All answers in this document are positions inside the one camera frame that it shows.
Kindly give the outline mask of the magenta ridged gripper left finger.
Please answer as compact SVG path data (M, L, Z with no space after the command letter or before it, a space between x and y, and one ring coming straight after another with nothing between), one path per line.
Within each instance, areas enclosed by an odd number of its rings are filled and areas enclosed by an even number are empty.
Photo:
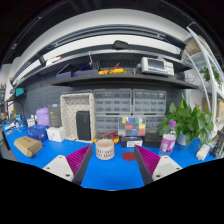
M58 155L44 167L44 170L76 185L80 185L91 156L92 145L87 145L68 156Z

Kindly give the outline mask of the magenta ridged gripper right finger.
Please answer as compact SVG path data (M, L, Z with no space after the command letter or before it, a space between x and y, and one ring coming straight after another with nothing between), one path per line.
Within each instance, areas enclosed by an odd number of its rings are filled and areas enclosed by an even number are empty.
M166 177L182 169L169 156L159 156L154 152L136 145L134 156L137 160L140 173L145 185Z

